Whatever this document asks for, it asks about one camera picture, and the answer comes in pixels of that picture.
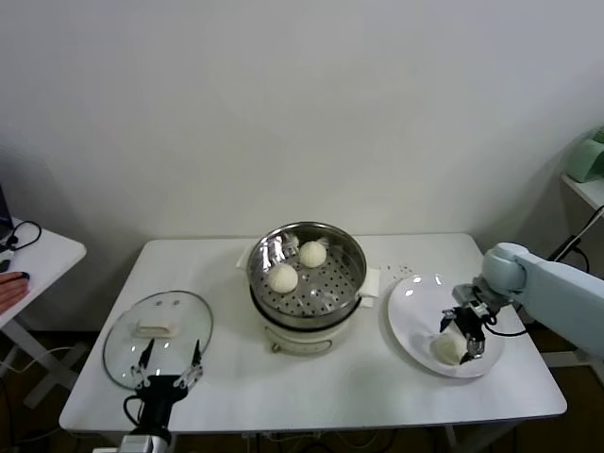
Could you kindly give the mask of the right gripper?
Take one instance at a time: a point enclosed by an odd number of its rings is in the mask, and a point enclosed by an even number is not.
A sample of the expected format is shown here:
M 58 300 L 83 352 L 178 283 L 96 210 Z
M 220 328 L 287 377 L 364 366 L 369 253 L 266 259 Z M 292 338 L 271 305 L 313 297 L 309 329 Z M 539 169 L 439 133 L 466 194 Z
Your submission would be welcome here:
M 482 357 L 485 350 L 482 328 L 495 325 L 495 313 L 482 300 L 478 288 L 471 284 L 455 286 L 452 293 L 459 306 L 443 311 L 440 330 L 445 331 L 455 320 L 466 339 L 466 351 L 460 359 L 460 364 L 465 364 Z

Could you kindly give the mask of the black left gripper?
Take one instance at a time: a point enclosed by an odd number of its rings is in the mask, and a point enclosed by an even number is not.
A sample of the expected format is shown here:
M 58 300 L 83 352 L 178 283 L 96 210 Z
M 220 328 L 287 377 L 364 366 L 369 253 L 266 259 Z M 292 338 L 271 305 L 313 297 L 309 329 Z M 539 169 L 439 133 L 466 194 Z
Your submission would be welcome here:
M 139 425 L 167 428 L 173 406 L 183 400 L 187 396 L 187 390 L 194 387 L 203 376 L 202 351 L 200 341 L 197 340 L 191 364 L 180 377 L 149 377 L 147 367 L 154 345 L 155 340 L 150 339 L 137 364 L 130 367 L 130 372 L 133 387 L 140 388 L 136 391 L 136 396 L 143 403 Z

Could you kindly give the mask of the bare person hand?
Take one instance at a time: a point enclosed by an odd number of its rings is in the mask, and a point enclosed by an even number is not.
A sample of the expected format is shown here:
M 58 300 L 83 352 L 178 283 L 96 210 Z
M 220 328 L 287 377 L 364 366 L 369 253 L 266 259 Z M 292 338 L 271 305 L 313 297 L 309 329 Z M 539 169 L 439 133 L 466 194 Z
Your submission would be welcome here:
M 0 275 L 0 313 L 4 313 L 29 294 L 30 275 L 25 272 Z

